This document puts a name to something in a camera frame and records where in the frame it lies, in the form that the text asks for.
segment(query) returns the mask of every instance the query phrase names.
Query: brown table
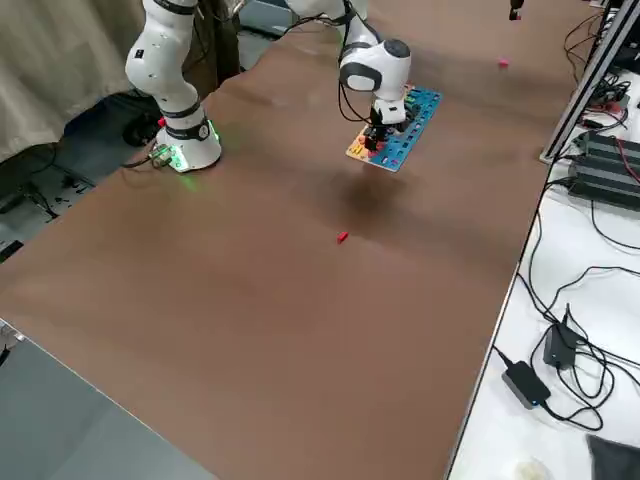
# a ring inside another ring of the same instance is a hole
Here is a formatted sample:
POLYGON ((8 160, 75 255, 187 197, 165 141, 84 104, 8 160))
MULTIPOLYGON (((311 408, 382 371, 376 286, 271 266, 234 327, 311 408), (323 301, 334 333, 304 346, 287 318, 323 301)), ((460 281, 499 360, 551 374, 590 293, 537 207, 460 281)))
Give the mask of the brown table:
POLYGON ((335 34, 291 33, 207 99, 221 163, 112 175, 2 265, 0 315, 222 480, 441 478, 571 90, 564 3, 374 2, 444 94, 395 175, 344 156, 335 34))

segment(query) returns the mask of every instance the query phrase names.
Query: red wire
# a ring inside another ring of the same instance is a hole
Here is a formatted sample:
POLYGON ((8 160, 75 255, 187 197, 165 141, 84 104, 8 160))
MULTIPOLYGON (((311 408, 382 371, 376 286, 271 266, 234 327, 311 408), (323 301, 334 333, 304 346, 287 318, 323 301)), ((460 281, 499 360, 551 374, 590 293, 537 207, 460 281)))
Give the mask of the red wire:
POLYGON ((631 175, 635 181, 640 184, 640 175, 638 175, 633 168, 631 168, 631 165, 629 165, 629 160, 627 160, 627 156, 624 154, 624 148, 622 147, 622 142, 620 142, 619 138, 616 138, 616 143, 618 144, 618 150, 620 150, 620 157, 624 162, 624 168, 626 168, 629 175, 631 175))

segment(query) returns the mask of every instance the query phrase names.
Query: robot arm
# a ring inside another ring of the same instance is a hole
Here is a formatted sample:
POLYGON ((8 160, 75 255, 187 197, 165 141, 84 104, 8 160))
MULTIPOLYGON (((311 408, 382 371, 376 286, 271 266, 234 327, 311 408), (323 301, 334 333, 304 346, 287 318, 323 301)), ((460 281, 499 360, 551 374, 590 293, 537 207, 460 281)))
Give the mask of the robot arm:
POLYGON ((207 167, 220 158, 220 144, 198 92, 182 77, 198 0, 142 3, 147 21, 129 51, 126 73, 137 89, 153 96, 164 116, 155 152, 179 172, 207 167))
MULTIPOLYGON (((382 40, 364 20, 367 0, 356 9, 351 0, 287 0, 302 17, 322 18, 343 35, 340 83, 361 92, 373 92, 371 141, 383 138, 391 128, 402 129, 407 112, 405 84, 411 67, 411 51, 400 40, 382 40)), ((157 136, 151 158, 169 160, 185 172, 215 163, 221 154, 218 136, 200 105, 196 89, 182 77, 191 44, 193 17, 198 0, 143 0, 147 14, 144 30, 127 57, 131 83, 152 95, 165 124, 157 136)))
POLYGON ((402 41, 382 40, 364 19, 366 0, 356 8, 351 0, 286 0, 301 17, 324 17, 343 35, 340 83, 351 90, 373 92, 372 123, 402 124, 407 113, 405 85, 411 68, 411 50, 402 41))

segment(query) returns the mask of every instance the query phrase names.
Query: power adapter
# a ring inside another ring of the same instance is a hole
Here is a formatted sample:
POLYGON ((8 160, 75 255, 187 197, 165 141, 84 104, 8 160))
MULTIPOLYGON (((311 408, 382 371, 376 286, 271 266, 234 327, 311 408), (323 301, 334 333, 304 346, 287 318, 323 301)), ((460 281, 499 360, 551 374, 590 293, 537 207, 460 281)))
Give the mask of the power adapter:
POLYGON ((536 375, 536 372, 523 361, 513 363, 495 345, 492 348, 498 352, 498 355, 507 366, 507 369, 502 374, 502 380, 524 408, 532 410, 544 404, 551 396, 551 392, 536 375))
POLYGON ((560 370, 573 367, 579 338, 565 323, 553 325, 544 341, 544 363, 560 370))

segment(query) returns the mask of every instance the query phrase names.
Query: white surface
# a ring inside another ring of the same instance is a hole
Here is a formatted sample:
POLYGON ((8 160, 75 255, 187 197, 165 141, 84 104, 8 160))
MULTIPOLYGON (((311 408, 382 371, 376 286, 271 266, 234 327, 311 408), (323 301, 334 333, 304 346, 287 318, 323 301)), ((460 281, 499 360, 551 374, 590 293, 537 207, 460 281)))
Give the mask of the white surface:
MULTIPOLYGON (((635 85, 631 92, 629 131, 625 132, 626 136, 622 134, 622 127, 612 131, 634 141, 640 140, 638 128, 634 126, 640 127, 639 112, 634 108, 640 94, 638 87, 635 85)), ((559 164, 552 178, 566 173, 566 165, 559 164)), ((591 224, 587 201, 569 197, 562 187, 553 187, 545 195, 540 212, 543 238, 533 265, 533 284, 546 304, 560 286, 578 278, 589 266, 623 266, 640 271, 640 252, 618 248, 598 235, 591 224)), ((640 245, 640 214, 597 204, 596 220, 598 226, 616 240, 640 245)), ((536 227, 522 259, 520 272, 525 278, 538 235, 536 227)), ((622 272, 590 275, 560 296, 553 313, 561 318, 569 302, 593 343, 640 362, 638 292, 640 278, 622 272)), ((511 360, 528 361, 548 326, 534 309, 522 283, 515 281, 495 344, 511 360)), ((542 362, 541 353, 542 348, 535 366, 552 392, 548 403, 554 411, 566 416, 583 405, 562 386, 555 369, 542 362)), ((588 372, 598 371, 594 363, 584 357, 578 357, 577 364, 588 372)), ((639 370, 629 369, 640 378, 639 370)), ((500 358, 492 353, 449 478, 511 480, 519 478, 515 473, 518 463, 534 461, 542 464, 555 480, 590 479, 591 457, 586 432, 551 419, 541 408, 525 410, 502 381, 504 370, 500 358)), ((614 369, 614 373, 615 391, 600 410, 604 429, 597 435, 640 447, 640 392, 621 371, 614 369)), ((585 388, 594 385, 595 380, 585 388)), ((595 418, 589 412, 576 420, 595 425, 595 418)))

